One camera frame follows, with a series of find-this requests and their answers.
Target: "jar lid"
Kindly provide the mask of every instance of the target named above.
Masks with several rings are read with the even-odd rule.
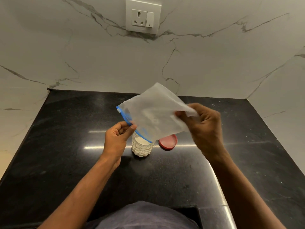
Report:
[[[175,134],[159,139],[159,145],[162,148],[168,149],[168,150],[173,149],[176,146],[177,142],[178,142],[178,139]]]

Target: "translucent plastic bag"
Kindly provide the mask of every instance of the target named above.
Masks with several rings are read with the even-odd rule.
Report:
[[[185,123],[174,115],[175,111],[198,117],[194,109],[159,83],[124,101],[116,109],[129,125],[138,126],[136,133],[148,142],[188,130]]]

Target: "person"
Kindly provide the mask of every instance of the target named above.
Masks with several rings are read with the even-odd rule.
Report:
[[[192,138],[210,162],[238,229],[285,229],[254,187],[232,161],[223,145],[220,113],[201,104],[189,106],[200,115],[201,123],[185,112],[175,114],[189,128]],[[106,182],[119,166],[126,141],[136,125],[119,122],[105,133],[105,145],[97,163],[76,185],[63,203],[39,226],[39,229],[84,228],[86,221]],[[91,228],[198,228],[184,215],[152,203],[127,205]]]

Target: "marble wall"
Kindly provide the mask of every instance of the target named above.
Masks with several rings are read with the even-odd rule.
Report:
[[[127,32],[125,0],[0,0],[0,176],[46,88],[249,99],[305,172],[305,0],[146,0],[156,36]]]

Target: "textured jar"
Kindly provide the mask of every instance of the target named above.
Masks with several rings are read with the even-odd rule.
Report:
[[[135,155],[146,157],[153,149],[155,142],[148,142],[147,140],[140,137],[136,132],[132,134],[132,151]]]

